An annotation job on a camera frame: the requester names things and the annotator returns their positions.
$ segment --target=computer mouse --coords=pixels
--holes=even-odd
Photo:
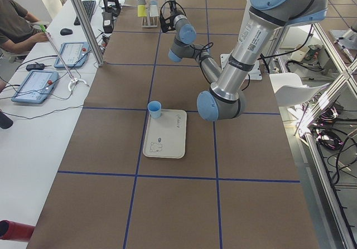
[[[63,28],[60,32],[60,34],[62,36],[66,36],[66,35],[72,35],[73,34],[73,31],[71,29],[68,29],[68,28]]]

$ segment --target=blue cup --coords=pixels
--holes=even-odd
[[[147,109],[150,112],[150,116],[153,117],[154,119],[159,118],[161,116],[161,103],[153,100],[150,101],[149,104],[147,105]]]

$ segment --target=power adapter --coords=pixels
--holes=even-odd
[[[114,29],[112,12],[102,12],[104,33],[112,33]]]
[[[28,64],[26,66],[26,70],[27,71],[31,71],[31,70],[43,70],[45,68],[44,64]]]

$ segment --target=brown table surface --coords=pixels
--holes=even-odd
[[[245,0],[178,2],[217,61],[232,50]],[[204,121],[200,69],[169,61],[173,33],[136,12],[119,16],[28,248],[318,248],[269,77],[242,116]],[[151,100],[187,111],[183,158],[142,154]]]
[[[357,21],[357,0],[329,0],[329,10],[326,18],[320,22],[322,29],[329,37],[331,42],[335,39],[330,33],[330,30],[348,30],[349,27]],[[342,53],[338,45],[334,45],[336,51],[341,56],[342,60],[347,66],[350,65],[348,58]],[[357,51],[350,50],[353,57],[356,56]]]

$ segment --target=yellow object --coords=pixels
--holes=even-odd
[[[138,17],[146,17],[146,8],[145,5],[139,5],[138,6]]]

